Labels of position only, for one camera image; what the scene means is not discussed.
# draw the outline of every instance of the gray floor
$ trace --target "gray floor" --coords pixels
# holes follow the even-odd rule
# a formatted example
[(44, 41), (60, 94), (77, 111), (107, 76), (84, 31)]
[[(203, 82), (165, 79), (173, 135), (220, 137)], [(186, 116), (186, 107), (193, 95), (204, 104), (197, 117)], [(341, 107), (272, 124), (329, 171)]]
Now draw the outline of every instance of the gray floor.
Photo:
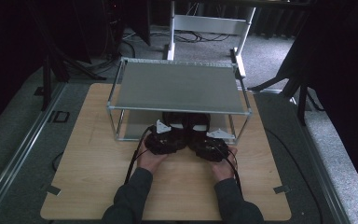
[[(133, 45), (136, 58), (164, 59), (168, 37), (153, 36), (150, 47), (136, 36), (126, 38), (126, 41)], [(238, 41), (236, 36), (231, 36), (220, 42), (177, 43), (175, 60), (230, 62), (229, 49), (235, 47)], [(271, 39), (263, 36), (248, 37), (242, 53), (247, 74), (244, 80), (246, 87), (255, 86), (275, 77), (293, 41), (294, 39), (280, 37)], [(129, 45), (123, 44), (121, 52), (123, 56), (132, 57)], [(109, 70), (104, 70), (106, 68), (99, 70), (100, 75), (108, 77), (107, 82), (112, 82), (117, 63)], [(74, 75), (64, 86), (64, 93), (54, 110), (70, 112), (68, 122), (50, 121), (45, 124), (43, 131), (33, 143), (27, 159), (15, 175), (11, 187), (7, 189), (5, 197), (0, 202), (0, 223), (48, 223), (39, 212), (46, 197), (44, 186), (49, 184), (54, 176), (51, 163), (65, 149), (82, 102), (93, 82), (95, 81), (84, 75)], [(285, 81), (271, 88), (281, 90), (284, 84)], [(21, 146), (22, 139), (32, 128), (34, 120), (40, 116), (42, 98), (34, 96), (34, 90), (38, 86), (41, 86), (41, 70), (28, 78), (0, 117), (0, 175), (16, 149)], [(332, 214), (331, 207), (324, 197), (318, 172), (315, 172), (313, 158), (310, 156), (310, 139), (315, 136), (317, 139), (311, 141), (311, 147), (315, 147), (315, 142), (320, 143), (321, 139), (327, 142), (340, 142), (336, 135), (330, 134), (335, 130), (328, 119), (325, 124), (317, 123), (321, 117), (326, 118), (326, 115), (309, 106), (308, 126), (313, 128), (314, 133), (322, 129), (324, 136), (308, 134), (304, 132), (307, 128), (301, 127), (296, 119), (296, 106), (288, 99), (271, 91), (257, 93), (255, 99), (282, 182), (291, 189), (286, 195), (293, 215), (290, 220), (282, 223), (336, 223), (335, 215)], [(99, 223), (99, 221), (66, 220), (54, 223)]]

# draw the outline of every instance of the person's hand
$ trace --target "person's hand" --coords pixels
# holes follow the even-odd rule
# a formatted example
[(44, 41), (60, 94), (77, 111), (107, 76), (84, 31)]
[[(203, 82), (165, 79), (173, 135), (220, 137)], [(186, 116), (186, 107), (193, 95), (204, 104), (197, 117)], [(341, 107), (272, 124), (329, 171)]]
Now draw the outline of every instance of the person's hand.
[(142, 142), (139, 151), (139, 158), (137, 159), (138, 167), (142, 167), (152, 175), (157, 171), (159, 165), (168, 157), (168, 155), (155, 155), (145, 146), (145, 141)]
[[(228, 154), (228, 160), (233, 164), (235, 164), (234, 155), (237, 154), (237, 149), (235, 147), (228, 147), (232, 153)], [(228, 164), (226, 160), (222, 160), (220, 162), (210, 161), (213, 173), (213, 178), (216, 183), (234, 177), (234, 171), (231, 166)]]

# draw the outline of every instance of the black cloth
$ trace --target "black cloth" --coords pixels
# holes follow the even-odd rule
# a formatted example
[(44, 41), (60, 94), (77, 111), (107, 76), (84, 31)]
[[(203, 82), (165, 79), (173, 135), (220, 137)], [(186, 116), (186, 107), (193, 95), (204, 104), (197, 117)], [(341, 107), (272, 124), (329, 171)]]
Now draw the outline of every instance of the black cloth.
[[(103, 223), (141, 223), (152, 181), (149, 171), (136, 168), (129, 183), (117, 190), (114, 204), (103, 214)], [(258, 207), (243, 200), (233, 178), (220, 181), (214, 190), (225, 223), (263, 223)]]

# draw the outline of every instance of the person's arm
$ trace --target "person's arm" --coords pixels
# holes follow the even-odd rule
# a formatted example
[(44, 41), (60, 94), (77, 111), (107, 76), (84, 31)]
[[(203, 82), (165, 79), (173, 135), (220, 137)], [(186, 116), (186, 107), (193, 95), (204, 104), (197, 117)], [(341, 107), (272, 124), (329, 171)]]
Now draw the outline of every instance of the person's arm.
[[(231, 163), (235, 163), (235, 147), (228, 148), (232, 154), (228, 156)], [(260, 209), (253, 203), (246, 202), (238, 189), (234, 179), (234, 172), (227, 161), (210, 162), (213, 177), (216, 181), (214, 190), (217, 196), (220, 216), (227, 224), (234, 223), (263, 223)]]
[(141, 144), (138, 155), (141, 155), (137, 160), (138, 167), (129, 182), (117, 190), (114, 204), (103, 214), (103, 223), (141, 223), (153, 174), (167, 155), (154, 155), (144, 143)]

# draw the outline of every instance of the light wood surface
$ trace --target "light wood surface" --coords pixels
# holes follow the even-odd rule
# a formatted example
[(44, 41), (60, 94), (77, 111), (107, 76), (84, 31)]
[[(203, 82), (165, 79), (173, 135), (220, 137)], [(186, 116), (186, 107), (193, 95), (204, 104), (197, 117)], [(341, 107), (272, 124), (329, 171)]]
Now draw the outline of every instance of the light wood surface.
[[(77, 118), (52, 186), (41, 210), (45, 219), (100, 219), (123, 184), (137, 142), (116, 141), (106, 112), (110, 84), (93, 84)], [(245, 200), (255, 203), (265, 220), (287, 220), (290, 208), (272, 157), (255, 99), (254, 114), (237, 144)], [(220, 220), (207, 161), (188, 148), (163, 162), (154, 176), (144, 220)]]

